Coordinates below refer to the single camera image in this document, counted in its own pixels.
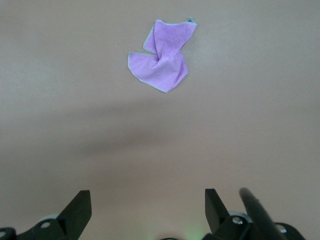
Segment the smooth tabletop surface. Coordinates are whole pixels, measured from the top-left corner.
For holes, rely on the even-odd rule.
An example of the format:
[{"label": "smooth tabletop surface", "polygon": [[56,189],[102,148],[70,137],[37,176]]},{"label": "smooth tabletop surface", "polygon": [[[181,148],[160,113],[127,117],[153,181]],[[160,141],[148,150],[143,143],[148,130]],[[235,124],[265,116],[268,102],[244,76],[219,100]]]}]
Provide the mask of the smooth tabletop surface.
[{"label": "smooth tabletop surface", "polygon": [[[155,20],[198,26],[169,93],[128,70]],[[90,190],[80,239],[201,240],[205,189],[320,236],[320,1],[0,1],[0,227]]]}]

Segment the cloth fold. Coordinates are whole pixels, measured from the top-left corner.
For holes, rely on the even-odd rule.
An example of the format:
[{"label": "cloth fold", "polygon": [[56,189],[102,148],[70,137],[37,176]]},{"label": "cloth fold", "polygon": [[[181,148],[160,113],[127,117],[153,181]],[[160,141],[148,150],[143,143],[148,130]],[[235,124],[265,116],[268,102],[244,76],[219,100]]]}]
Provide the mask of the cloth fold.
[{"label": "cloth fold", "polygon": [[171,91],[188,74],[180,49],[192,36],[196,26],[191,17],[182,23],[156,20],[143,44],[143,49],[151,54],[128,54],[128,68],[132,74],[164,93]]}]

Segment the screw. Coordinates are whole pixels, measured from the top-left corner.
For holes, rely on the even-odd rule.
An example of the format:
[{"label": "screw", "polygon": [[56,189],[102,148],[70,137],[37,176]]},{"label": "screw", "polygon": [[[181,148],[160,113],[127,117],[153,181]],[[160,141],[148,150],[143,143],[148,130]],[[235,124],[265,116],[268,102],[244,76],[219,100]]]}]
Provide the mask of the screw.
[{"label": "screw", "polygon": [[50,226],[50,222],[46,221],[46,222],[41,224],[40,228],[45,229],[45,228],[47,228],[49,226]]},{"label": "screw", "polygon": [[232,218],[232,222],[234,222],[235,224],[243,224],[244,222],[242,221],[242,219],[238,216],[235,216],[234,218]]},{"label": "screw", "polygon": [[280,225],[280,224],[277,224],[276,225],[276,228],[280,231],[280,233],[282,233],[282,234],[285,234],[286,232],[287,232],[287,229],[284,227],[284,226],[282,226],[282,225]]}]

